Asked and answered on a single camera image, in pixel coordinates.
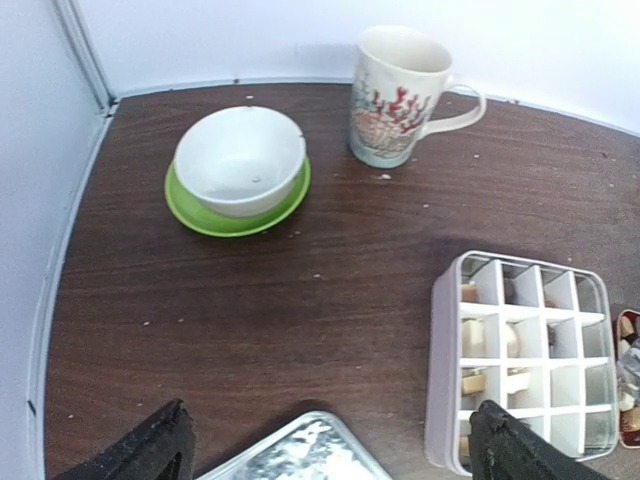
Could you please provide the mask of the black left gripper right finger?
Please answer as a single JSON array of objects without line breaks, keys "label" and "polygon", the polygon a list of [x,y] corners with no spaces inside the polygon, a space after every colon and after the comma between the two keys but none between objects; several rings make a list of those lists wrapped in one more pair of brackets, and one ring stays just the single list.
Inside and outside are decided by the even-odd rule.
[{"label": "black left gripper right finger", "polygon": [[563,454],[492,400],[470,416],[468,436],[474,479],[606,480]]}]

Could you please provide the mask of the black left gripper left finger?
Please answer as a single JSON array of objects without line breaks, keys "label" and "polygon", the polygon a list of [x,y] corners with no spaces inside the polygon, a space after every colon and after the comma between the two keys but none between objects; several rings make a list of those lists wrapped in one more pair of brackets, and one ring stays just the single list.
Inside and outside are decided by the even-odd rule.
[{"label": "black left gripper left finger", "polygon": [[191,479],[196,435],[186,404],[174,399],[103,452],[59,479]]}]

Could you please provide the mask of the white divided tin box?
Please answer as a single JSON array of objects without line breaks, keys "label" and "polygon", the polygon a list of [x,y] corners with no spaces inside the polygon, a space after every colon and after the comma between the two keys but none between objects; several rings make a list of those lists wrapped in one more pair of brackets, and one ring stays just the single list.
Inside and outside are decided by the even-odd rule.
[{"label": "white divided tin box", "polygon": [[470,417],[491,400],[565,455],[618,440],[612,320],[589,271],[471,250],[432,288],[425,454],[469,475]]}]

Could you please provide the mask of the bunny print tin lid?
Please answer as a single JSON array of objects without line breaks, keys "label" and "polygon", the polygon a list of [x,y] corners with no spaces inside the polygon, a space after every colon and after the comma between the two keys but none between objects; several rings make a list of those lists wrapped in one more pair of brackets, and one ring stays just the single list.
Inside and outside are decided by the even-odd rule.
[{"label": "bunny print tin lid", "polygon": [[310,411],[203,479],[388,479],[390,475],[334,414]]}]

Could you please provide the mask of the red chocolate tray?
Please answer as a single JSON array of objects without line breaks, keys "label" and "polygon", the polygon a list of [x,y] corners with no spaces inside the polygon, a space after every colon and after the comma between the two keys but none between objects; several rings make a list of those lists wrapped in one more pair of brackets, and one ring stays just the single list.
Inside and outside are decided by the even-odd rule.
[{"label": "red chocolate tray", "polygon": [[613,321],[619,442],[639,448],[639,311],[624,309]]}]

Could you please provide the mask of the metal serving tongs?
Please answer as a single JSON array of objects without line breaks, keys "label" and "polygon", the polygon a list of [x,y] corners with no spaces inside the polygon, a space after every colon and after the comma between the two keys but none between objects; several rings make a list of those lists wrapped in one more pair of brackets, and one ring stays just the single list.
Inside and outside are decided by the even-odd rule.
[{"label": "metal serving tongs", "polygon": [[634,343],[617,361],[619,381],[624,391],[639,400],[639,345]]}]

